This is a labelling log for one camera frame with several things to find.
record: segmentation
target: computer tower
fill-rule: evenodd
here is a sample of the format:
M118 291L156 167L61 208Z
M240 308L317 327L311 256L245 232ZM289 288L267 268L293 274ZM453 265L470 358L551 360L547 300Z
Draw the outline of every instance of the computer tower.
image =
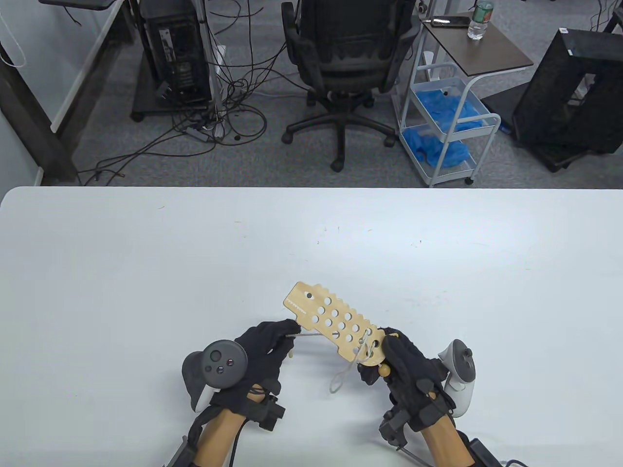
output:
M141 0L140 5L161 81L158 92L173 105L210 101L206 56L193 0Z
M569 156L556 148L616 151L623 143L623 36L560 28L515 108L513 126L518 141L545 150L554 165Z

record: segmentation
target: chair wheel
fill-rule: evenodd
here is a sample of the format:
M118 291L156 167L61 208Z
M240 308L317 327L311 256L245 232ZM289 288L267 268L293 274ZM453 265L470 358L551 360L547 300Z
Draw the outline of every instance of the chair wheel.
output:
M313 91L307 91L307 107L316 105L316 94Z
M385 138L385 141L383 141L383 144L385 144L386 148L393 148L396 144L396 137L388 136L387 138Z
M281 135L281 142L283 144L292 144L293 140L294 140L294 135L291 133L288 133L287 131Z
M333 172L340 173L344 169L344 161L340 161L339 159L335 159L331 163L331 170Z

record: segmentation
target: gloved hand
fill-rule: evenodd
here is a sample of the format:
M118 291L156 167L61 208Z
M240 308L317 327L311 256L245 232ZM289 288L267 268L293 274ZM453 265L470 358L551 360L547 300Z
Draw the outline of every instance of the gloved hand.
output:
M293 319L265 321L249 328L235 339L247 353L247 372L232 387L215 393L210 404L239 413L247 401L247 394L255 384L261 385L267 392L279 394L279 370L283 359L294 347L294 337L286 335L300 332L301 327Z
M437 409L422 412L426 414L426 419L420 417L424 408L432 405L432 399L428 396L428 391L433 391L442 397L450 409L455 409L456 405L450 396L444 392L441 384L447 376L447 370L438 360L431 360L424 357L423 353L413 345L402 332L393 328L382 328L386 337L383 339L381 349L385 353L385 361L391 369L388 377L384 378L390 391L389 399L394 405L409 412L411 419L409 426L415 432L419 432L430 426L430 414L438 415L441 418L444 414ZM368 385L374 384L378 379L377 367L366 367L362 364L357 365L361 380ZM418 381L428 380L431 382L429 390L418 387Z

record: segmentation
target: chair base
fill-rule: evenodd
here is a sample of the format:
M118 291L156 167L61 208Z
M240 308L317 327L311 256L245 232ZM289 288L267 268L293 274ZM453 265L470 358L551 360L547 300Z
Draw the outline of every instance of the chair base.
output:
M384 144L388 148L396 144L397 135L394 128L353 113L354 109L362 104L365 107L374 105L374 98L371 92L356 95L336 93L329 98L318 96L309 91L307 95L308 105L312 101L320 102L328 112L288 125L281 137L281 141L285 144L291 144L294 139L293 135L297 131L313 126L334 124L338 131L338 155L331 163L331 170L334 172L341 172L344 168L346 159L346 125L365 126L384 134L386 136Z

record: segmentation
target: carpet floor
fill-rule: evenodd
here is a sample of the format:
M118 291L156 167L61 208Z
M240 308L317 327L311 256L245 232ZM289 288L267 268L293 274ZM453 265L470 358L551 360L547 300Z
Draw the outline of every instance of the carpet floor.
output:
M245 14L246 4L242 3ZM463 0L466 10L470 0ZM238 7L232 0L209 0L209 9L225 15L236 15ZM251 0L251 11L262 8L252 17L252 43L256 62L273 56L283 44L280 2ZM559 27L589 29L590 18L598 10L591 0L501 0L497 2L493 22L536 64ZM214 31L231 23L231 19L213 17ZM246 18L218 35L226 45L226 62L230 65L250 63L249 33ZM122 48L103 84L100 98L82 131L74 151L79 170L89 169L105 158L128 154L140 149L171 127L170 117L147 117L141 123L130 120L135 92L141 45ZM401 82L408 79L411 63L401 70ZM299 82L296 68L284 52L275 67ZM234 78L248 68L232 70ZM482 80L475 93L486 97L530 80L534 68L501 77ZM265 134L239 146L216 146L188 136L171 139L152 149L154 153L178 154L167 158L158 155L137 157L123 169L123 177L115 178L114 186L295 186L295 187L424 187L411 160L400 143L393 148L383 146L383 137L373 131L349 128L346 136L346 166L336 174L329 169L336 151L333 127L315 129L295 135L287 146L280 140L289 123L321 112L305 106L305 92L286 80L266 81L247 103L261 110L267 120ZM360 113L389 125L395 124L391 101L378 96L374 108ZM262 126L262 120L250 113L234 113L232 123L241 133L251 134ZM237 144L233 135L228 143ZM483 141L470 143L477 151ZM204 153L197 156L189 154ZM473 187L486 188L587 188L618 189L623 187L623 154L587 156L572 163L566 170L550 173L530 153L515 145L511 138L498 133L487 162ZM89 174L82 175L85 182ZM110 174L102 174L90 185L105 185ZM440 187L465 187L462 181L448 182Z

